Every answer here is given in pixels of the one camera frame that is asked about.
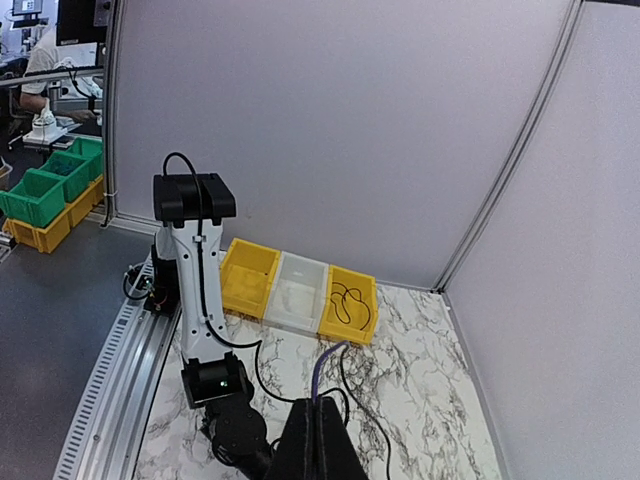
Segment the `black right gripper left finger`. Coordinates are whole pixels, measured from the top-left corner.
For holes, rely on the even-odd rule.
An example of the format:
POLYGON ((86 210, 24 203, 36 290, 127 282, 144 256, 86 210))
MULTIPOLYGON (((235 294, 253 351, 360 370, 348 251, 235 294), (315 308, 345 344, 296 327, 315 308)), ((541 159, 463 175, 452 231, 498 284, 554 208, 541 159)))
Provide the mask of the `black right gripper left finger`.
POLYGON ((291 407, 265 479, 304 480, 316 476, 313 402, 298 399, 291 407))

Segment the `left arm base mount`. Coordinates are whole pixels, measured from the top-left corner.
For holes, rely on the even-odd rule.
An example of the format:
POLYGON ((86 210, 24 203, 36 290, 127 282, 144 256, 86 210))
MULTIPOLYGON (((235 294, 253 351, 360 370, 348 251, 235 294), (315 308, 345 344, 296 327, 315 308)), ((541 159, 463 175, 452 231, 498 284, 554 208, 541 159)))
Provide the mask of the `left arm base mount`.
POLYGON ((123 292, 131 301, 143 301, 144 309, 171 316, 180 303, 179 278, 175 258, 164 259, 155 244, 150 249, 151 273, 143 273, 146 263, 130 265, 123 278, 123 292))

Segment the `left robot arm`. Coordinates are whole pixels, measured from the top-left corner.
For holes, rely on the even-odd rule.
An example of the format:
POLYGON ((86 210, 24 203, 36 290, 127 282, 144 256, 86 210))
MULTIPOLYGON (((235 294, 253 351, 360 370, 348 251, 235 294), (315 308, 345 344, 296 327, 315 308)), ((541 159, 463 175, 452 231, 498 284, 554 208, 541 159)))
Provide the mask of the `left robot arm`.
POLYGON ((227 337, 218 265, 222 222, 235 198, 219 175, 158 174, 154 214, 161 222, 152 250, 161 297, 181 309, 181 379, 188 405, 204 413, 201 430, 214 457, 248 479, 262 479, 273 452, 255 388, 237 344, 227 337))

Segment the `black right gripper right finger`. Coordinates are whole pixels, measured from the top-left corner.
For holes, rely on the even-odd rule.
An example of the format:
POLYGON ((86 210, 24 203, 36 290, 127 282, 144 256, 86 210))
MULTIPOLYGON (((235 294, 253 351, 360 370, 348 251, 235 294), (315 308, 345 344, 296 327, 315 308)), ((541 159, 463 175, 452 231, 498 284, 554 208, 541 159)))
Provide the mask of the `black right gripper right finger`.
POLYGON ((368 479, 332 398, 315 405, 315 464, 317 479, 368 479))

